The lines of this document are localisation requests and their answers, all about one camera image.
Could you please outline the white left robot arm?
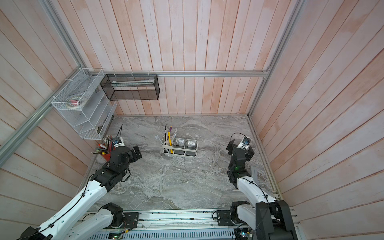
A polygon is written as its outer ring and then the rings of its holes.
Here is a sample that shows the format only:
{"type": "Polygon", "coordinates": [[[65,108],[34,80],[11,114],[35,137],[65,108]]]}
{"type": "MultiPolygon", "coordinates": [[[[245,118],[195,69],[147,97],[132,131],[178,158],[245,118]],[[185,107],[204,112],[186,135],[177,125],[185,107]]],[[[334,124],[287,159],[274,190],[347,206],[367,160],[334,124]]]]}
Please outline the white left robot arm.
{"type": "Polygon", "coordinates": [[[138,146],[132,149],[119,146],[111,152],[111,157],[101,169],[90,176],[85,187],[61,210],[39,227],[28,227],[20,236],[21,240],[86,240],[101,229],[126,228],[129,223],[123,209],[108,203],[87,219],[79,219],[99,199],[109,193],[115,185],[125,182],[131,176],[129,166],[142,158],[138,146]]]}

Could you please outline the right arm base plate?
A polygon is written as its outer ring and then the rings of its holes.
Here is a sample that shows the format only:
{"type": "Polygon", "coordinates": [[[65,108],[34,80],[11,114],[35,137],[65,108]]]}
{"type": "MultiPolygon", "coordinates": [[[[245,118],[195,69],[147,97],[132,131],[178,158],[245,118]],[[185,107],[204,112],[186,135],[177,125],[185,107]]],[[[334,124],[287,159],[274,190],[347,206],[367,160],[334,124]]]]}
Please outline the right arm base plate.
{"type": "Polygon", "coordinates": [[[220,227],[238,226],[240,224],[235,221],[230,210],[216,210],[213,213],[212,218],[217,221],[217,224],[220,227]]]}

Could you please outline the yellow toothbrush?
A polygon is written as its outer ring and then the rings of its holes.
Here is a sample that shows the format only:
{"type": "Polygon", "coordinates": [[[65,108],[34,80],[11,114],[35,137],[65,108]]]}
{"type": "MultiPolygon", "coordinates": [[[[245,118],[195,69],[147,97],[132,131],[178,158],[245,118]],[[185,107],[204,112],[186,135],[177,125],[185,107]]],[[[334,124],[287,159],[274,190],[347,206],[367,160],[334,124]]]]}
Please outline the yellow toothbrush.
{"type": "Polygon", "coordinates": [[[168,141],[169,141],[169,146],[172,148],[172,136],[171,132],[168,132],[168,141]]]}

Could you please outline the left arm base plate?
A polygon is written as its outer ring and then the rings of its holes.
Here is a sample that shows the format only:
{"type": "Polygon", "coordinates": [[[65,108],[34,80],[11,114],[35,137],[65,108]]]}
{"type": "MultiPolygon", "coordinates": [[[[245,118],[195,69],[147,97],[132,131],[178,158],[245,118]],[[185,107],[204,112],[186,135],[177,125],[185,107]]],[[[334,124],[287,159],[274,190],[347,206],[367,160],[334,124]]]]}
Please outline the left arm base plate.
{"type": "Polygon", "coordinates": [[[123,212],[123,228],[125,230],[136,229],[138,226],[140,213],[138,212],[123,212]]]}

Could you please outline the pale blue toothbrush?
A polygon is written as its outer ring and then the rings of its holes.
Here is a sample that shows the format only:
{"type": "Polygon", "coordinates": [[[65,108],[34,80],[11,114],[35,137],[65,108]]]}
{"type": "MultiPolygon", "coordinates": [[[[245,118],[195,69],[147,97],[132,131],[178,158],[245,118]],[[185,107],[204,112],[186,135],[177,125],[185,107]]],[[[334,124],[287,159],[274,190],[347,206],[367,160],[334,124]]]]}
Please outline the pale blue toothbrush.
{"type": "Polygon", "coordinates": [[[173,140],[175,139],[176,137],[176,134],[177,134],[177,129],[175,129],[175,132],[173,133],[173,135],[171,136],[171,142],[173,142],[173,140]]]}

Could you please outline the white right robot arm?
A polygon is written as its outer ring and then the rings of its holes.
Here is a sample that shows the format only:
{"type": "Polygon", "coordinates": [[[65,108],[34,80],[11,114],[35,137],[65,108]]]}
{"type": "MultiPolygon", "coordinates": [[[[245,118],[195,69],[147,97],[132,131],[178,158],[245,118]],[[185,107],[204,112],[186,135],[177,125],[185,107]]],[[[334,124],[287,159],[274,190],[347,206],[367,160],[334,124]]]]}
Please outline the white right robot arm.
{"type": "Polygon", "coordinates": [[[246,201],[232,203],[232,221],[241,227],[248,226],[253,231],[249,236],[252,240],[297,240],[289,205],[268,195],[246,169],[246,162],[255,154],[250,142],[246,136],[237,145],[231,139],[226,148],[231,156],[229,181],[247,197],[246,201]]]}

